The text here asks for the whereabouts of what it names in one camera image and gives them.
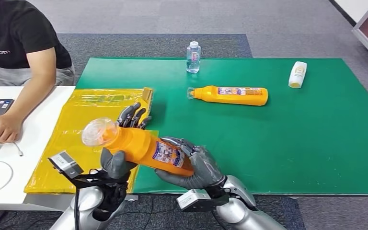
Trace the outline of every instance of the gray pants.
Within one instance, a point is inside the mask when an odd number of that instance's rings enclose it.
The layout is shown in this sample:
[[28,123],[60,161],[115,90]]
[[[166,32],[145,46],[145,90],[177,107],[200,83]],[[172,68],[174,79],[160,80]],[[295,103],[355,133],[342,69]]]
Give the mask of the gray pants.
[[[56,86],[74,85],[74,66],[65,69],[57,69]],[[0,86],[23,86],[32,77],[30,69],[3,69],[0,68]]]

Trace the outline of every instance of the plastic water bottle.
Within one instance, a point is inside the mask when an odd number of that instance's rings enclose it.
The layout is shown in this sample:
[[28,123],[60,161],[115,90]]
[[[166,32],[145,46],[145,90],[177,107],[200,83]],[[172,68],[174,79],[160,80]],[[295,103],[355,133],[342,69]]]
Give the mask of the plastic water bottle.
[[187,47],[187,72],[198,73],[201,59],[201,47],[198,42],[191,42]]

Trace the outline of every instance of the yellow plastic bag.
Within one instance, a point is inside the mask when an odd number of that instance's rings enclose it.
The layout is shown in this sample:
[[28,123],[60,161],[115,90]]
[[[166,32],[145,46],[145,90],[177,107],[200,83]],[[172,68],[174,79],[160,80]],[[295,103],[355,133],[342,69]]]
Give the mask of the yellow plastic bag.
[[[65,150],[81,166],[84,173],[100,167],[101,147],[85,146],[81,141],[81,132],[92,120],[99,117],[117,119],[120,112],[136,102],[148,116],[153,90],[145,89],[100,89],[75,90],[63,106],[53,134],[36,166],[25,193],[63,194],[74,193],[75,187],[47,159]],[[128,193],[132,191],[138,168],[132,170],[129,178]]]

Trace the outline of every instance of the white cable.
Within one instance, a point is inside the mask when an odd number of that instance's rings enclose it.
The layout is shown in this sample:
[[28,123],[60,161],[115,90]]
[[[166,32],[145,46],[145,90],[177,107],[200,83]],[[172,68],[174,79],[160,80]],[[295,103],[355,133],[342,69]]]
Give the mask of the white cable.
[[13,168],[8,164],[8,163],[6,163],[6,162],[3,162],[3,161],[0,161],[0,163],[4,163],[4,164],[6,164],[6,165],[8,165],[9,166],[9,168],[11,169],[11,177],[9,178],[9,180],[0,188],[0,190],[1,189],[3,189],[5,186],[7,186],[8,184],[9,184],[9,182],[12,180],[12,177],[13,177]]
[[18,146],[18,144],[16,143],[16,142],[13,142],[13,144],[16,146],[16,148],[18,149],[18,154],[19,154],[19,156],[23,156],[23,152],[20,150],[20,148],[19,148],[19,146]]

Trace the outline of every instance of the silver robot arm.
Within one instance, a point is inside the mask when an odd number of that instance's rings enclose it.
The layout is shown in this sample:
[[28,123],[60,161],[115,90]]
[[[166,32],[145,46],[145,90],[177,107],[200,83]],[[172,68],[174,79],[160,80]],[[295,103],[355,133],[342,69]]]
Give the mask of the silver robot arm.
[[285,230],[257,209],[253,195],[238,178],[225,176],[221,172],[207,149],[185,139],[161,139],[179,147],[189,157],[194,169],[191,177],[156,170],[162,180],[190,190],[177,199],[182,211],[210,211],[216,208],[222,219],[239,230]]
[[[95,186],[81,189],[79,197],[79,212],[80,212],[80,230],[105,230],[112,219],[122,212],[126,201],[122,202],[119,208],[105,220],[98,220],[94,218],[97,212],[100,212],[98,207],[103,202],[103,191]],[[50,230],[75,230],[74,222],[74,199],[72,199],[70,206],[54,223]]]
[[243,183],[227,176],[224,190],[230,194],[229,202],[217,206],[218,215],[238,230],[286,230],[268,214],[256,208],[256,201]]
[[[140,103],[126,107],[117,118],[116,125],[144,129],[151,117],[145,117],[139,122],[146,111],[139,108]],[[136,164],[125,161],[123,151],[113,155],[107,149],[103,149],[101,153],[102,168],[97,170],[97,174],[83,175],[81,167],[65,151],[50,157],[49,160],[76,188],[81,188],[50,230],[75,230],[76,213],[79,219],[77,226],[80,230],[105,230],[126,204],[124,199],[127,180],[130,170],[136,167]]]

